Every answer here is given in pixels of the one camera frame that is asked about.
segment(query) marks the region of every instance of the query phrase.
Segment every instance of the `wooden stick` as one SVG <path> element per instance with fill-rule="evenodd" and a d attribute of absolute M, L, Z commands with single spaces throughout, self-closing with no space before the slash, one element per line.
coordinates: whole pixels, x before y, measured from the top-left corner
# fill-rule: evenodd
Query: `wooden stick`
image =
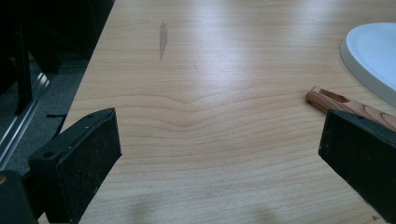
<path fill-rule="evenodd" d="M 347 111 L 375 121 L 396 132 L 395 117 L 368 105 L 349 100 L 343 95 L 314 87 L 306 94 L 305 99 L 325 113 L 330 109 Z"/>

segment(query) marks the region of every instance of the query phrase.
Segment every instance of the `white round object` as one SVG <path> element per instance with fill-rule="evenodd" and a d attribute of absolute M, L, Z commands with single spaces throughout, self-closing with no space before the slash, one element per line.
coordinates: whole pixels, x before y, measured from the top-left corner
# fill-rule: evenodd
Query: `white round object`
<path fill-rule="evenodd" d="M 341 45 L 341 57 L 360 82 L 396 106 L 396 23 L 354 28 Z"/>

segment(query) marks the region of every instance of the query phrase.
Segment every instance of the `table surface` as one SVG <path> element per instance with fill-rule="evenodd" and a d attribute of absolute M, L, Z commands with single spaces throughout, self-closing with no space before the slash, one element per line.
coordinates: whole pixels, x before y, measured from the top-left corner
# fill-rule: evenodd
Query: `table surface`
<path fill-rule="evenodd" d="M 396 115 L 339 53 L 351 29 L 395 9 L 116 1 L 64 125 L 117 110 L 123 155 L 81 223 L 383 223 L 318 155 L 325 114 L 304 95 L 320 86 Z"/>

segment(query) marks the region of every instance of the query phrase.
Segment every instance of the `wooden table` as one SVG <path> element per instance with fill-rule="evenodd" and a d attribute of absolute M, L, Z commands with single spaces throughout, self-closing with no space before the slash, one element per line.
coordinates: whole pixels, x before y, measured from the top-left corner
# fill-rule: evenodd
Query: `wooden table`
<path fill-rule="evenodd" d="M 325 115 L 304 95 L 320 86 L 396 115 L 339 53 L 351 29 L 395 9 L 118 0 L 65 124 L 117 109 L 123 155 L 81 223 L 384 222 L 318 155 Z"/>

